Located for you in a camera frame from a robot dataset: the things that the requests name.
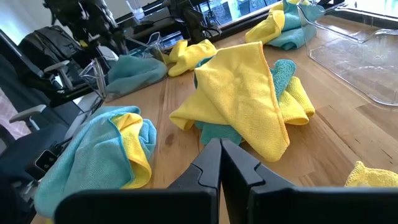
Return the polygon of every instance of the wooden tabletop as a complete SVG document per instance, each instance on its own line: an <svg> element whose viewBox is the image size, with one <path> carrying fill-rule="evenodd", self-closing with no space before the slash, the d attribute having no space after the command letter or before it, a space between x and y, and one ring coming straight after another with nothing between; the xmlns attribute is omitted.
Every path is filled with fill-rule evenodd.
<svg viewBox="0 0 398 224"><path fill-rule="evenodd" d="M215 46L244 43L245 32ZM284 51L265 46L268 64L291 59L317 113L305 126L286 125L290 146L278 162L265 162L247 143L243 147L268 168L300 186L344 186L356 161L398 172L398 111L370 102L366 96L307 56L305 47ZM142 117L157 128L157 146L150 159L153 176L147 188L168 187L203 149L200 131L178 129L169 114L195 91L193 72L168 79L107 105L140 107ZM221 223L228 223L223 198Z"/></svg>

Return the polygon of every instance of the teal towel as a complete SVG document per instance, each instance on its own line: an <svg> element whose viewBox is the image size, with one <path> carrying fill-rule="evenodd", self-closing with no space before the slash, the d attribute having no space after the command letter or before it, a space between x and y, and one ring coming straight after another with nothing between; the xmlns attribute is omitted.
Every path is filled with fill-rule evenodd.
<svg viewBox="0 0 398 224"><path fill-rule="evenodd" d="M124 96L166 76L167 68L154 58L121 55L108 73L107 94Z"/></svg>
<svg viewBox="0 0 398 224"><path fill-rule="evenodd" d="M212 57L203 59L198 63L196 68L204 65L211 58ZM291 60L278 60L275 63L275 68L270 69L274 79L275 92L278 100L279 96L286 89L290 79L296 72L296 69L296 64ZM198 82L196 75L194 76L193 81L195 88L197 88ZM200 143L205 145L208 144L213 138L228 138L237 145L239 145L242 141L242 136L232 126L229 125L210 124L202 121L196 121L195 126L202 130Z"/></svg>
<svg viewBox="0 0 398 224"><path fill-rule="evenodd" d="M119 130L111 118L140 113L136 106L103 107L81 127L65 152L42 179L34 195L37 213L52 218L58 204L67 196L87 189L119 189L134 180ZM156 143L156 129L144 119L139 133L149 158Z"/></svg>
<svg viewBox="0 0 398 224"><path fill-rule="evenodd" d="M289 3L287 0L284 0L283 4L285 13L284 28L281 35L268 42L267 45L280 47L284 50L297 49L305 44L305 40L311 40L315 36L317 29L309 24L302 29L297 5ZM315 21L323 16L324 9L322 6L309 4L307 6L301 5L301 8L310 21Z"/></svg>

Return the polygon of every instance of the transparent acrylic container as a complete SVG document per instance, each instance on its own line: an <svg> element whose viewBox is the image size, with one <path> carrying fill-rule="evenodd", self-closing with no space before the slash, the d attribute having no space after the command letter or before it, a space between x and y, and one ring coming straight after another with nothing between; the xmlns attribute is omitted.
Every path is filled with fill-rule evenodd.
<svg viewBox="0 0 398 224"><path fill-rule="evenodd" d="M302 27L317 30L314 38L305 39L308 56L375 102L398 106L398 14L380 6L387 2L346 0L315 21L304 7L316 1L297 5Z"/></svg>
<svg viewBox="0 0 398 224"><path fill-rule="evenodd" d="M163 40L160 36L159 32L153 33L147 44L143 44L134 39L128 39L127 41L135 42L137 47L129 52L130 56L137 57L137 58L154 58L157 61L165 64L163 51L164 45ZM87 83L94 92L105 102L109 102L116 98L120 98L122 96L128 95L133 93L137 90L145 88L149 85L155 84L157 82L162 81L163 79L167 78L167 70L161 77L156 77L154 80L153 78L141 78L140 83L133 83L129 91L125 91L123 93L115 93L109 92L107 86L109 86L109 78L108 74L104 73L100 61L104 59L109 67L112 69L114 65L116 65L118 58L109 58L109 57L101 57L101 58L94 58L89 65L80 73L80 77Z"/></svg>

